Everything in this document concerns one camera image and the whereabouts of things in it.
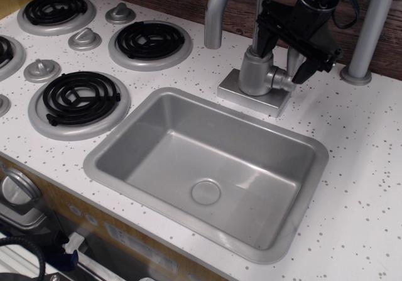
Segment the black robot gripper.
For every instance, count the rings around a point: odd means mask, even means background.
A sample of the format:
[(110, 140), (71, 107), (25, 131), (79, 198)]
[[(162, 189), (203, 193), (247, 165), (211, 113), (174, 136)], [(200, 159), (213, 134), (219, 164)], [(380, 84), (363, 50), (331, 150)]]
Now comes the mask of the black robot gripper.
[(262, 3), (257, 17), (257, 54), (267, 56), (282, 40), (306, 57), (293, 76), (302, 84), (316, 71), (329, 72), (342, 49), (329, 32), (328, 22), (339, 0), (296, 0), (292, 6), (273, 0)]

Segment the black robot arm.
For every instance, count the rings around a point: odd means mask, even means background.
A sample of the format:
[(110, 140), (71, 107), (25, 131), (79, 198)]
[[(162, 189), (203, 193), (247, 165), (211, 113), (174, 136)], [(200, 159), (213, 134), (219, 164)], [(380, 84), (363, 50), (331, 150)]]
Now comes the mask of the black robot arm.
[[(343, 55), (341, 46), (329, 30), (341, 0), (297, 0), (294, 6), (265, 0), (257, 17), (257, 53), (267, 55), (278, 40), (284, 41), (305, 61), (296, 69), (291, 81), (302, 84), (317, 71), (330, 71)], [(349, 0), (355, 16), (360, 14), (357, 0)]]

